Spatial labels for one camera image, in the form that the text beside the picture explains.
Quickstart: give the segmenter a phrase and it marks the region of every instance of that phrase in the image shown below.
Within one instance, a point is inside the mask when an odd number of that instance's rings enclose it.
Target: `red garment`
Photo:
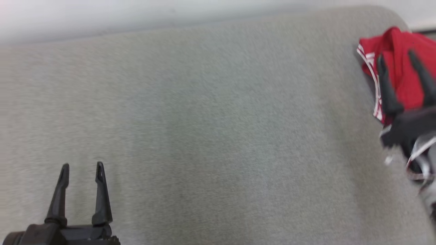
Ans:
[[[408,51],[413,49],[425,68],[436,78],[436,42],[422,34],[401,32],[398,27],[388,29],[382,36],[362,38],[357,52],[365,61],[363,71],[374,79],[374,116],[385,123],[378,81],[376,60],[383,54],[392,86],[405,110],[422,107],[424,98],[419,77],[410,63]]]

